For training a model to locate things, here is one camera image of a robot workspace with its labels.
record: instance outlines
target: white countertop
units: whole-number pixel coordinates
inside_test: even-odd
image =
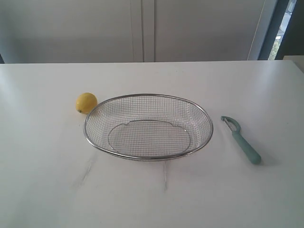
[[[210,115],[202,150],[129,161],[84,138],[79,94],[189,99]],[[0,65],[0,227],[302,228],[304,74],[291,61]],[[221,115],[260,153],[252,165]]]

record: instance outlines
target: metal strainer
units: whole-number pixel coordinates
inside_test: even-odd
[[[159,161],[193,153],[209,142],[212,133],[212,120],[200,106],[157,94],[106,100],[84,123],[84,134],[94,147],[133,160]]]

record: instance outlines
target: light blue handle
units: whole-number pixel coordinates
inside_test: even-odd
[[[243,138],[239,132],[232,132],[232,136],[237,141],[252,164],[257,165],[261,163],[261,156],[256,152],[255,149],[252,148],[252,146]]]

